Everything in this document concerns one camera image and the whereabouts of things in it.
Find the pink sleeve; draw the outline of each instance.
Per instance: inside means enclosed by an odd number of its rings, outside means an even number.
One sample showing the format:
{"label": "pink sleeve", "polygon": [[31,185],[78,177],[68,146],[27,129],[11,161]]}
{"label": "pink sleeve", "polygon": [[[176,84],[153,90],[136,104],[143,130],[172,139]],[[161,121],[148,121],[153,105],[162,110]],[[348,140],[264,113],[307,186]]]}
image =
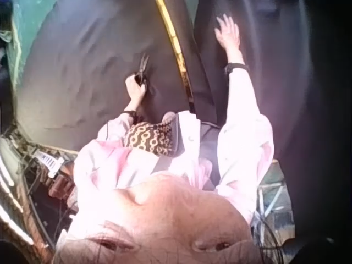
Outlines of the pink sleeve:
{"label": "pink sleeve", "polygon": [[96,202],[97,190],[114,189],[121,169],[126,163],[129,148],[123,147],[123,136],[129,129],[128,115],[110,120],[79,152],[74,166],[74,181],[78,190],[78,205]]}
{"label": "pink sleeve", "polygon": [[227,198],[251,222],[257,187],[274,155],[272,127],[261,115],[249,74],[234,69],[229,76],[226,124],[218,139],[221,181],[216,192]]}
{"label": "pink sleeve", "polygon": [[273,154],[272,127],[263,115],[246,124],[224,126],[220,132],[221,181],[216,192],[231,202],[248,223],[256,210],[257,187],[271,165]]}
{"label": "pink sleeve", "polygon": [[118,118],[110,120],[98,132],[97,140],[116,141],[123,138],[130,129],[130,116],[126,113]]}

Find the seat belt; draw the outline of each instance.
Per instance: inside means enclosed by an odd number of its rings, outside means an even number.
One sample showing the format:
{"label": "seat belt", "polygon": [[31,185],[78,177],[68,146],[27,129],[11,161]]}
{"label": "seat belt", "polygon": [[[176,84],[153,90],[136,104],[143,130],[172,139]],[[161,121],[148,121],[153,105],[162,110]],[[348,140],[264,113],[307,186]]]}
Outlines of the seat belt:
{"label": "seat belt", "polygon": [[171,162],[172,162],[172,157],[161,155],[159,157],[157,163],[155,164],[155,167],[154,167],[152,173],[169,170],[169,168],[171,166]]}

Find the hand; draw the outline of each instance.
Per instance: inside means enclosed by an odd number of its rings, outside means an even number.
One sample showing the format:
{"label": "hand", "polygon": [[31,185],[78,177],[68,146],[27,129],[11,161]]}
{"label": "hand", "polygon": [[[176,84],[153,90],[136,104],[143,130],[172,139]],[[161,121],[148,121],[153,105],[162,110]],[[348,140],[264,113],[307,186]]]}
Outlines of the hand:
{"label": "hand", "polygon": [[219,44],[225,49],[229,62],[243,63],[240,52],[240,32],[232,17],[224,15],[224,20],[216,18],[220,29],[215,29],[215,36]]}
{"label": "hand", "polygon": [[135,80],[135,75],[132,75],[126,79],[126,87],[131,101],[140,104],[146,93],[145,85],[142,84],[141,86],[139,86]]}

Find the wristwatch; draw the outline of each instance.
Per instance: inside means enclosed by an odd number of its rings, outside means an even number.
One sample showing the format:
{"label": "wristwatch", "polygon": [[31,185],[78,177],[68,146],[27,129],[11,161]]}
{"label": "wristwatch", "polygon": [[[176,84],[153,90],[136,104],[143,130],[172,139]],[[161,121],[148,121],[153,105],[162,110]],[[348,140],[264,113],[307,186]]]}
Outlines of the wristwatch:
{"label": "wristwatch", "polygon": [[229,75],[236,68],[244,69],[249,73],[248,66],[243,63],[228,63],[225,67],[225,74]]}
{"label": "wristwatch", "polygon": [[123,111],[122,113],[130,115],[133,118],[133,124],[137,124],[138,116],[136,111]]}

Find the cable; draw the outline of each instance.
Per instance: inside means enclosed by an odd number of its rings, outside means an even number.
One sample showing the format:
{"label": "cable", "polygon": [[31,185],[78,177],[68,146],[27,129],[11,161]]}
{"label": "cable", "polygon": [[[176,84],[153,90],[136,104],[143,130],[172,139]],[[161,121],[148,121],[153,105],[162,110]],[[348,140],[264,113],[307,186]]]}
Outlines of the cable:
{"label": "cable", "polygon": [[61,217],[61,203],[62,203],[62,200],[60,201],[60,210],[59,210],[59,222],[56,226],[56,229],[55,229],[55,232],[54,232],[54,236],[53,236],[53,242],[55,243],[56,241],[56,236],[57,236],[57,233],[59,231],[59,227],[61,226],[61,222],[62,220],[66,217],[67,213],[69,212],[70,208],[67,208],[66,211],[63,213],[62,217]]}

